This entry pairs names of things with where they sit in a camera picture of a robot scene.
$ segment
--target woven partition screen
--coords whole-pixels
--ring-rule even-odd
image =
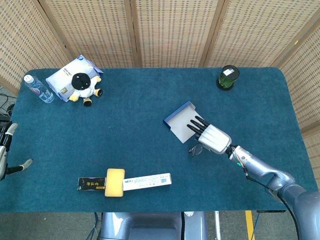
[[[41,0],[70,50],[101,68],[133,67],[127,0]]]
[[[136,0],[143,67],[198,67],[217,0]]]
[[[305,137],[304,144],[309,155],[316,183],[320,189],[320,131]]]
[[[14,94],[28,70],[68,63],[31,0],[0,1],[0,19],[0,79]]]
[[[280,67],[300,128],[320,123],[320,27]]]
[[[230,0],[205,65],[269,66],[319,7],[319,0]]]

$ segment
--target floor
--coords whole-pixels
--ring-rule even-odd
[[[0,94],[14,95],[5,88]],[[14,103],[15,99],[0,95],[0,106],[4,109]],[[258,214],[252,211],[255,224]],[[207,212],[208,240],[216,239],[215,213]],[[250,240],[244,211],[222,211],[219,213],[222,240]],[[2,213],[0,214],[1,239],[13,240],[85,240],[95,223],[93,213]],[[287,212],[261,213],[255,231],[256,240],[295,240],[297,239],[294,222]]]

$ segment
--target black plush head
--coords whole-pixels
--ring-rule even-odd
[[[82,72],[76,73],[72,77],[71,85],[76,90],[85,90],[90,87],[90,77]]]

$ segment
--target bottle cap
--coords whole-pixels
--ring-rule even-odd
[[[32,82],[34,81],[34,78],[33,78],[33,76],[31,76],[31,75],[25,75],[24,78],[23,78],[23,80],[24,80],[27,84],[30,84],[30,83],[32,83]]]

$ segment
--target table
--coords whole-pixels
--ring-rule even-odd
[[[42,82],[57,69],[29,74]],[[0,183],[0,212],[162,212],[278,210],[285,207],[247,181],[227,156],[182,144],[163,119],[190,100],[196,111],[261,160],[317,190],[285,77],[273,67],[239,68],[230,91],[216,87],[222,68],[103,69],[103,96],[92,106],[43,103],[21,86],[12,120],[19,124],[8,164],[33,158],[23,172]],[[105,177],[124,168],[126,178],[171,173],[172,185],[128,191],[77,191],[78,177]]]

